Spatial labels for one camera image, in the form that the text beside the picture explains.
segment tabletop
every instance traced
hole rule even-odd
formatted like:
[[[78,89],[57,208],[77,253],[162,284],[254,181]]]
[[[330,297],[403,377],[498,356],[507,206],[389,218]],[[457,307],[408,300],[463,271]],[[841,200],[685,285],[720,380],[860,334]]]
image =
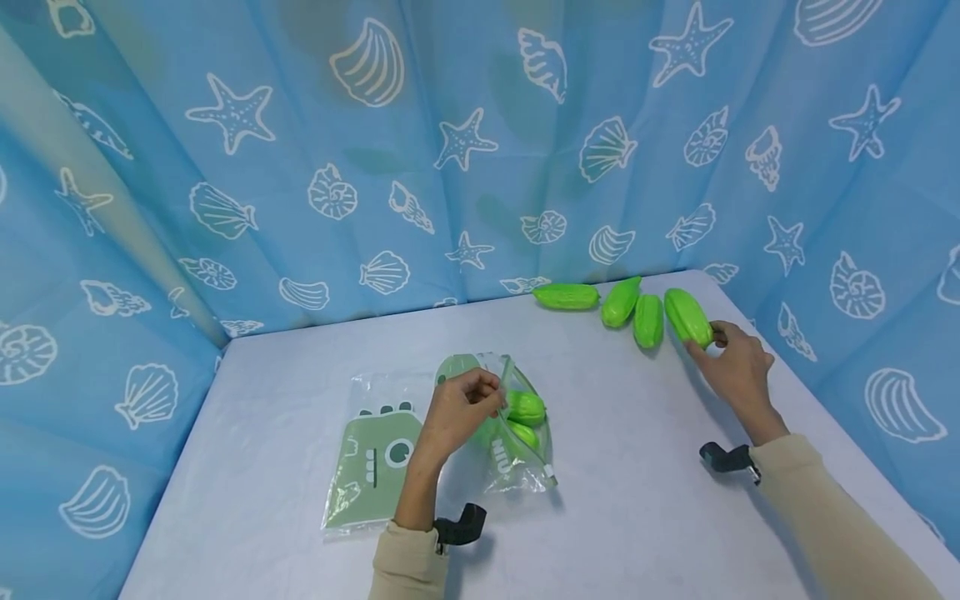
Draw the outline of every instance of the tabletop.
[[[756,333],[701,272],[642,283],[670,287]],[[703,443],[746,438],[666,329],[643,353],[597,311],[522,296],[235,340],[121,598],[365,598],[376,536],[324,542],[321,529],[350,379],[478,351],[511,354],[543,396],[560,485],[521,506],[468,498],[490,515],[480,541],[452,549],[447,597],[817,597],[749,479],[700,462]],[[960,597],[960,564],[782,360],[770,388],[847,492]]]

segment human hand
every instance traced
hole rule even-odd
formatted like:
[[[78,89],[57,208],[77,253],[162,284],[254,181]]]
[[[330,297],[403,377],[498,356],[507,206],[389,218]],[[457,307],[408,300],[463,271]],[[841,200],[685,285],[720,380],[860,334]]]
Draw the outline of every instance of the human hand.
[[[770,402],[767,372],[773,354],[763,350],[759,339],[726,321],[714,321],[713,341],[724,351],[712,357],[696,342],[686,342],[686,351],[713,391],[736,413],[754,445],[763,445],[789,435],[780,413]]]

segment green toy vegetable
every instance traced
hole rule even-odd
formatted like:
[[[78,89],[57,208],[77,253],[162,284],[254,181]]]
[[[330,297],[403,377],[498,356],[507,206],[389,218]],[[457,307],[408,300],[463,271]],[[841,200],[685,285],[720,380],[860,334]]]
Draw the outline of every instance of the green toy vegetable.
[[[704,309],[689,292],[670,288],[663,295],[663,306],[667,319],[681,341],[693,340],[700,348],[706,348],[713,342],[713,327],[710,326]]]
[[[536,427],[546,419],[546,407],[543,405],[542,398],[536,394],[511,390],[507,393],[507,401],[510,403],[510,414],[507,419],[513,422]]]
[[[603,301],[600,310],[600,319],[607,327],[620,327],[630,319],[634,311],[636,298],[640,295],[640,280],[642,277],[624,279],[610,290],[607,299]]]
[[[550,283],[534,289],[534,298],[547,308],[587,310],[600,301],[600,292],[585,283]]]
[[[663,340],[663,306],[660,298],[643,294],[636,299],[634,341],[645,349],[656,348]]]

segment forearm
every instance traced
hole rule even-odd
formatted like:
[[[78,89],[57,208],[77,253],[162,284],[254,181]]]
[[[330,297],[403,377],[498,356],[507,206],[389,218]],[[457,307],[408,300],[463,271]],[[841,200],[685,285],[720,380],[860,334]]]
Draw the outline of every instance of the forearm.
[[[803,436],[755,447],[760,492],[793,532],[827,597],[939,599],[929,579],[837,484]]]

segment scallop shell print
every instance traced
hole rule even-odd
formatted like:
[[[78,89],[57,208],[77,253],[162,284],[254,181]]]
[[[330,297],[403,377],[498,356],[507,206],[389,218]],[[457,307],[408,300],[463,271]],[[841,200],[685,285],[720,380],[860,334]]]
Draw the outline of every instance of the scallop shell print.
[[[594,183],[613,167],[627,166],[636,142],[627,136],[627,128],[619,116],[611,117],[594,127],[580,149],[580,174]]]
[[[636,231],[617,233],[604,225],[590,238],[590,258],[602,265],[611,265],[627,253],[635,237]]]
[[[883,0],[797,0],[793,33],[807,46],[826,46],[863,27]]]
[[[178,261],[187,273],[215,290],[232,290],[237,278],[233,271],[212,258],[181,258]]]
[[[387,296],[399,292],[410,280],[410,267],[389,250],[375,256],[372,261],[360,265],[360,285],[366,285],[378,294]]]
[[[197,221],[228,240],[237,239],[248,228],[259,229],[253,219],[255,210],[253,206],[243,206],[206,181],[197,183],[190,190],[190,211]]]
[[[357,190],[340,177],[333,163],[318,169],[306,188],[307,201],[325,217],[340,221],[357,208]]]
[[[727,144],[727,115],[730,107],[723,107],[711,114],[690,135],[684,145],[686,163],[702,167],[712,163]]]
[[[68,501],[60,517],[77,534],[102,540],[123,529],[130,513],[130,487],[117,469],[100,465]]]
[[[947,428],[930,414],[917,394],[913,375],[900,369],[880,369],[863,389],[867,408],[884,433],[911,444],[935,442]]]
[[[677,219],[677,225],[670,229],[666,238],[673,242],[674,250],[679,252],[704,239],[708,233],[713,231],[716,220],[717,215],[713,211],[713,205],[710,203],[700,204],[688,216]]]
[[[887,294],[880,280],[869,271],[860,271],[846,252],[833,263],[830,276],[830,297],[833,305],[854,319],[872,319],[883,312]]]
[[[539,217],[520,217],[520,228],[531,244],[552,244],[566,233],[566,217],[556,210],[544,210]]]
[[[374,18],[366,18],[360,37],[330,57],[337,80],[354,100],[368,107],[389,105],[403,88],[403,53],[394,34]]]
[[[0,323],[0,385],[40,377],[57,360],[57,340],[45,327]]]
[[[284,277],[280,280],[279,290],[284,300],[307,310],[324,310],[330,302],[330,288],[323,281],[299,283]]]
[[[173,417],[179,396],[177,374],[169,367],[157,363],[136,365],[127,373],[124,401],[113,409],[136,431],[142,423]]]

